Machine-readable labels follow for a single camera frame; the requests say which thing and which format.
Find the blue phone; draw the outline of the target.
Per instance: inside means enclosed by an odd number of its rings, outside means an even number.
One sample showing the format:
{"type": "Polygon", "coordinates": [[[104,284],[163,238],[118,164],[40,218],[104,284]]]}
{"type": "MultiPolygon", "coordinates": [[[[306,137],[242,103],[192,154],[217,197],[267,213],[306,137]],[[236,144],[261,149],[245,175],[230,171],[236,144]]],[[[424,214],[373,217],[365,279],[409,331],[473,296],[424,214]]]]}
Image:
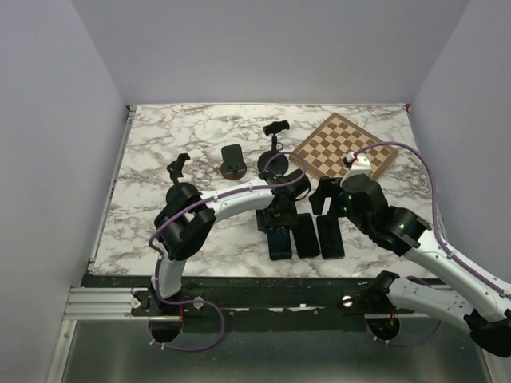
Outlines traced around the blue phone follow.
{"type": "Polygon", "coordinates": [[[269,228],[267,231],[268,252],[272,261],[292,257],[290,231],[286,227],[269,228]]]}

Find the black phone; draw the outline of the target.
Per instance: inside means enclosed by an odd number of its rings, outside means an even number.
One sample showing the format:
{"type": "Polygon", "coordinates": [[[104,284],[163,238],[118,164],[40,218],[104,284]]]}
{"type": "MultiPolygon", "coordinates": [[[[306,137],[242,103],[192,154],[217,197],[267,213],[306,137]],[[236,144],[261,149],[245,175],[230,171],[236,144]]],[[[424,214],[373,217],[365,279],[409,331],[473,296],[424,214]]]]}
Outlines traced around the black phone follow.
{"type": "Polygon", "coordinates": [[[321,215],[316,218],[321,255],[324,259],[343,259],[345,251],[339,220],[332,215],[321,215]]]}
{"type": "Polygon", "coordinates": [[[314,258],[320,255],[319,242],[311,214],[299,214],[297,218],[296,225],[291,229],[297,255],[301,259],[314,258]]]}

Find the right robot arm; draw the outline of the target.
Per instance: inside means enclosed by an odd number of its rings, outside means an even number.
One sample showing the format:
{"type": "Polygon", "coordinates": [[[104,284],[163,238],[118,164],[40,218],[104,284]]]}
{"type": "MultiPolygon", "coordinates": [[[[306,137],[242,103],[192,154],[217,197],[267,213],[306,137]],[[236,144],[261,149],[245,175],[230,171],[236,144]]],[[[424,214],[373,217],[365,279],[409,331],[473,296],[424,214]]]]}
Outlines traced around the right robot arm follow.
{"type": "Polygon", "coordinates": [[[309,202],[315,215],[346,218],[377,246],[402,256],[441,279],[449,290],[421,286],[395,273],[380,273],[366,292],[369,307],[412,310],[468,333],[485,351],[510,355],[510,285],[454,248],[441,245],[431,225],[404,207],[390,206],[378,182],[360,174],[323,177],[309,202]]]}

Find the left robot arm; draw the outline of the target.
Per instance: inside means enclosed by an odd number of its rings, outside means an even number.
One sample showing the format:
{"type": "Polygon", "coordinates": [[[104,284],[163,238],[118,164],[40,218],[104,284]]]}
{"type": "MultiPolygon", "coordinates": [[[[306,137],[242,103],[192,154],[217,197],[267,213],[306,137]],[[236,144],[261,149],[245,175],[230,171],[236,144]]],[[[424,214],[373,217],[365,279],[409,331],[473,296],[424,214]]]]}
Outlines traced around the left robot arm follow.
{"type": "Polygon", "coordinates": [[[311,189],[301,170],[287,176],[265,171],[255,179],[219,191],[199,191],[190,183],[176,183],[167,205],[154,220],[149,247],[159,253],[152,276],[149,305],[160,315],[176,309],[177,294],[187,259],[204,245],[213,226],[248,211],[267,211],[270,217],[296,221],[295,201],[311,189]]]}

